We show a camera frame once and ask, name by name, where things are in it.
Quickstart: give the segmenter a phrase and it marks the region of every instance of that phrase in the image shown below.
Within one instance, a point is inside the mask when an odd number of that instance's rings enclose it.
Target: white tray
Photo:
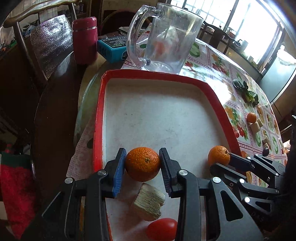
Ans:
[[[240,153],[226,113],[208,84],[139,70],[115,70],[103,76],[94,143],[95,171],[113,160],[120,147],[129,152],[146,146],[157,153],[166,147],[181,168],[208,178],[207,155],[213,146],[223,145],[231,152]],[[168,197],[161,171],[146,183],[166,196],[161,218],[178,220],[179,198]],[[118,197],[106,199],[113,241],[149,240],[145,235],[149,222],[130,209],[141,184],[125,172]]]

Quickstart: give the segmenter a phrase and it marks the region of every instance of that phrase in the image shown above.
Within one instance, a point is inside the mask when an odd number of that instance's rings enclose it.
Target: glass handle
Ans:
[[[162,11],[156,10],[155,7],[143,5],[133,17],[133,20],[129,26],[128,34],[126,38],[126,50],[132,63],[137,67],[142,67],[147,64],[149,60],[145,58],[138,58],[136,54],[136,43],[140,29],[148,17],[159,18],[162,17]]]

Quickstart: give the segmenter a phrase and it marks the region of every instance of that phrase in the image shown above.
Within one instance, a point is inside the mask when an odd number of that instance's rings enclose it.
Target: glass pitcher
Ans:
[[[153,17],[143,58],[136,54],[136,41],[147,17]],[[127,34],[126,48],[132,63],[149,71],[178,74],[189,54],[203,19],[182,8],[158,3],[143,5],[134,16]]]

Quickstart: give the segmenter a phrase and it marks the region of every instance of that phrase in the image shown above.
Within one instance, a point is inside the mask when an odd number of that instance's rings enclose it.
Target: green vegetable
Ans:
[[[252,104],[253,107],[259,104],[258,95],[255,92],[248,90],[249,86],[246,81],[242,82],[242,79],[240,78],[240,80],[233,80],[232,83],[234,87],[241,92],[246,103]]]

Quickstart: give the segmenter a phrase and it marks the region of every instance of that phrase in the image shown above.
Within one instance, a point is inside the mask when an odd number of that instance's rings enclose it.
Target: dark round object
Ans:
[[[263,155],[263,156],[268,156],[268,154],[269,154],[269,148],[268,148],[268,147],[265,147],[265,148],[263,149],[263,151],[262,151],[262,155]]]

